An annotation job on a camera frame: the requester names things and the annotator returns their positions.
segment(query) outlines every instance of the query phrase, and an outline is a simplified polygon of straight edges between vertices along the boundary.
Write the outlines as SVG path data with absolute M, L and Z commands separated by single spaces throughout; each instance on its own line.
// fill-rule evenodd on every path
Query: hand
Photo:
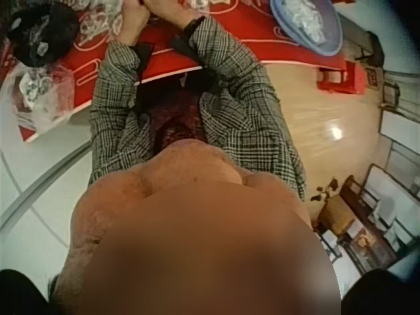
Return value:
M 191 21 L 202 16 L 199 12 L 184 8 L 178 0 L 144 0 L 150 12 L 184 29 Z
M 121 13 L 123 25 L 117 41 L 128 46 L 136 45 L 140 33 L 149 21 L 150 11 L 139 0 L 124 0 Z

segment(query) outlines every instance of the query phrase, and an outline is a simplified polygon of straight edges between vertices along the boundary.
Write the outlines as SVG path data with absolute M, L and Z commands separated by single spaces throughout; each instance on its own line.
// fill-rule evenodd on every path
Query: red tablecloth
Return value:
M 290 39 L 279 28 L 271 15 L 268 0 L 249 0 L 249 5 L 240 0 L 231 0 L 230 5 L 212 5 L 211 14 L 230 33 L 244 42 L 264 63 L 294 63 L 319 66 L 331 69 L 345 69 L 345 60 L 340 52 L 337 56 L 323 57 Z M 141 41 L 154 44 L 153 57 L 143 74 L 143 82 L 159 79 L 172 74 L 198 69 L 198 65 L 170 49 L 169 40 L 177 29 L 164 22 L 149 25 L 143 31 Z M 75 77 L 75 108 L 78 112 L 91 103 L 100 61 L 104 58 L 109 36 L 107 33 L 96 36 L 88 43 L 76 39 L 74 48 L 63 63 L 73 70 Z M 4 73 L 12 62 L 2 63 Z M 31 141 L 37 133 L 20 128 L 22 138 Z

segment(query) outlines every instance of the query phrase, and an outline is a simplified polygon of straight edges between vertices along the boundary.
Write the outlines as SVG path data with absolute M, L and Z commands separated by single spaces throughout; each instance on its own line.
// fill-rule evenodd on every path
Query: blue plastic basin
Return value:
M 298 44 L 322 56 L 335 56 L 343 46 L 343 31 L 339 16 L 330 0 L 311 0 L 324 21 L 326 42 L 317 44 L 288 17 L 283 10 L 284 0 L 270 0 L 271 11 L 282 30 Z

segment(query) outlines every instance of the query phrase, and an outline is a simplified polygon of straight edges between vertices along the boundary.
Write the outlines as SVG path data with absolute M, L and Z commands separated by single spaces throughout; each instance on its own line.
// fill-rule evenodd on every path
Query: plaid jacket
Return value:
M 241 167 L 279 176 L 303 200 L 305 172 L 264 66 L 212 18 L 199 25 L 189 44 L 203 65 L 219 75 L 222 86 L 220 94 L 204 93 L 199 102 L 208 143 L 222 148 Z M 152 158 L 150 121 L 130 111 L 139 65 L 129 47 L 109 45 L 90 113 L 90 183 Z

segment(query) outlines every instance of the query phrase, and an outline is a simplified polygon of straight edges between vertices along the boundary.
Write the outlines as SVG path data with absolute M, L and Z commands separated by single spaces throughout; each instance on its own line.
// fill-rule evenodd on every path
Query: wooden floor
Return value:
M 280 64 L 267 69 L 306 169 L 308 200 L 333 177 L 340 185 L 349 175 L 363 182 L 371 163 L 385 164 L 390 141 L 378 133 L 379 91 L 330 94 L 318 90 L 315 68 Z M 323 203 L 307 204 L 316 219 Z

